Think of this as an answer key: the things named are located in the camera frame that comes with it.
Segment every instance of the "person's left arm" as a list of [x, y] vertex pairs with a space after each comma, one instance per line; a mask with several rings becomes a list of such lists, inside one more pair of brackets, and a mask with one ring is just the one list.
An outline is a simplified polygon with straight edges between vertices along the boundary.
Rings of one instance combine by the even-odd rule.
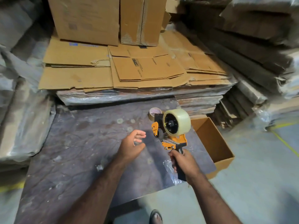
[[126, 168], [144, 149], [145, 132], [134, 130], [121, 142], [116, 156], [100, 177], [59, 220], [59, 224], [103, 224], [118, 182]]

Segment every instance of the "black handle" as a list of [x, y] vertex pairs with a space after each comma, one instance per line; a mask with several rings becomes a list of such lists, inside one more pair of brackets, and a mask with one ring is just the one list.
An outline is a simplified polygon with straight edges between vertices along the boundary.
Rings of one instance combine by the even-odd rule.
[[[183, 150], [182, 148], [176, 148], [176, 150], [180, 153], [183, 154]], [[185, 173], [183, 172], [183, 170], [180, 168], [180, 166], [178, 165], [178, 162], [176, 161], [176, 171], [178, 173], [178, 179], [182, 180], [182, 181], [187, 181], [186, 180], [186, 176]]]

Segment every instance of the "tabletop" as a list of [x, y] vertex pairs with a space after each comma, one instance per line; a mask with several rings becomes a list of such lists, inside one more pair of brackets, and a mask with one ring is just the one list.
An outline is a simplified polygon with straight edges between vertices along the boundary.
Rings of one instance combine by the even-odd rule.
[[[39, 154], [31, 159], [15, 224], [54, 224], [98, 177], [117, 152], [121, 140], [140, 129], [147, 133], [145, 149], [123, 173], [111, 207], [176, 184], [170, 158], [154, 137], [148, 111], [179, 107], [175, 98], [140, 101], [107, 107], [57, 108], [49, 135]], [[191, 129], [185, 148], [204, 173], [216, 167]]]

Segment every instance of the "brown tape roll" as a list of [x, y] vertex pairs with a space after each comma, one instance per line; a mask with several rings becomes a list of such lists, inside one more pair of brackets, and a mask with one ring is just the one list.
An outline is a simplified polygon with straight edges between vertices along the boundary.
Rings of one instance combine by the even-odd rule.
[[147, 115], [152, 122], [155, 121], [155, 114], [162, 114], [162, 110], [157, 107], [153, 107], [150, 109]]

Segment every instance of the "black flip-flop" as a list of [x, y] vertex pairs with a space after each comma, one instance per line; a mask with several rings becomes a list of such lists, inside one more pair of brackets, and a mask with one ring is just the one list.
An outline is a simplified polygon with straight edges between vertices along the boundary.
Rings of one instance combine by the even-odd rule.
[[152, 210], [152, 212], [150, 214], [150, 224], [153, 224], [153, 219], [154, 219], [155, 214], [158, 214], [161, 218], [161, 221], [163, 222], [162, 215], [160, 214], [160, 212], [158, 210], [154, 209], [154, 210]]

